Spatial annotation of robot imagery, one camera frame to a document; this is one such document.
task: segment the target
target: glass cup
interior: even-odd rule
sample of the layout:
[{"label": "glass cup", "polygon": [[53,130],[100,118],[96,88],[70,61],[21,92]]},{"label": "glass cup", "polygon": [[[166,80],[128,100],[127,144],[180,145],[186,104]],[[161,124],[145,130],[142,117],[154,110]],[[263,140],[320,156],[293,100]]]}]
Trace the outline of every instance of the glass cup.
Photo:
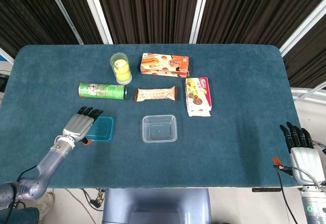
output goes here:
[{"label": "glass cup", "polygon": [[126,85],[131,82],[132,76],[127,55],[121,52],[115,53],[110,58],[110,64],[119,84]]}]

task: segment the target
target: orange snack box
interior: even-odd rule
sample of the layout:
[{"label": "orange snack box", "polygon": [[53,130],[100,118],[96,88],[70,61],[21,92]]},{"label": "orange snack box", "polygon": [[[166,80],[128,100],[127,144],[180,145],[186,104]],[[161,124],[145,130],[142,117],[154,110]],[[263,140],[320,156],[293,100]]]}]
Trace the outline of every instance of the orange snack box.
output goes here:
[{"label": "orange snack box", "polygon": [[141,73],[149,75],[166,75],[188,77],[189,58],[166,54],[143,53]]}]

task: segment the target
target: robotic arm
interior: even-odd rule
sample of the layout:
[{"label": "robotic arm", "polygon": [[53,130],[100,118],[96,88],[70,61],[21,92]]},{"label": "robotic arm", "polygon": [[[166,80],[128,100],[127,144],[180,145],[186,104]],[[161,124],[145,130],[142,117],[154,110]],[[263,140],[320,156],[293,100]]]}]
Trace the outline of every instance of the robotic arm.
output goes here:
[{"label": "robotic arm", "polygon": [[320,184],[325,181],[320,156],[314,149],[309,132],[286,123],[280,125],[291,156],[292,167],[275,161],[274,167],[293,176],[303,186],[301,199],[308,224],[326,224],[326,195]]},{"label": "robotic arm", "polygon": [[85,136],[102,112],[102,110],[92,107],[82,107],[69,120],[62,135],[56,137],[54,145],[40,163],[35,166],[39,171],[37,178],[22,178],[21,174],[17,181],[0,185],[0,208],[6,207],[13,200],[37,200],[41,198],[52,176],[75,147],[75,144],[79,141],[84,144],[88,143]]}]

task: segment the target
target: white robotic hand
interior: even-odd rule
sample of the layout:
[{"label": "white robotic hand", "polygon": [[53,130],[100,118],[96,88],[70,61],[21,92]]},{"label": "white robotic hand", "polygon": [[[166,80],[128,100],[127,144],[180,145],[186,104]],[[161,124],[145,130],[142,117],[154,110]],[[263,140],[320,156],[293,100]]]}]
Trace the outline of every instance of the white robotic hand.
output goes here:
[{"label": "white robotic hand", "polygon": [[317,185],[325,181],[318,151],[314,149],[309,132],[287,122],[280,126],[285,136],[286,145],[291,155],[292,171],[300,185]]},{"label": "white robotic hand", "polygon": [[87,144],[87,139],[85,138],[87,132],[93,125],[93,122],[103,113],[102,110],[93,109],[93,107],[87,108],[86,106],[80,108],[77,114],[75,114],[65,128],[62,134],[64,136],[72,137],[75,142],[82,141]]}]

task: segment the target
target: table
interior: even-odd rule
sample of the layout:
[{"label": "table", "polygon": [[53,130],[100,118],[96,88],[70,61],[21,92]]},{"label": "table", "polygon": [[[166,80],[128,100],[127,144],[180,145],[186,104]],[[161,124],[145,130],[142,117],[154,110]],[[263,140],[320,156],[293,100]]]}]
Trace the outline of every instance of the table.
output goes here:
[{"label": "table", "polygon": [[[125,53],[126,100],[79,98],[80,82],[115,84],[110,57]],[[207,76],[211,117],[188,117],[184,78],[139,71],[142,53],[189,56],[191,77]],[[135,102],[136,88],[179,88],[178,100]],[[279,129],[299,125],[279,50],[247,44],[29,45],[23,47],[0,107],[0,182],[38,163],[83,105],[115,119],[110,143],[77,145],[50,187],[272,187],[272,157],[289,165]],[[178,140],[147,144],[146,115],[173,114]],[[283,174],[285,186],[295,182]]]}]

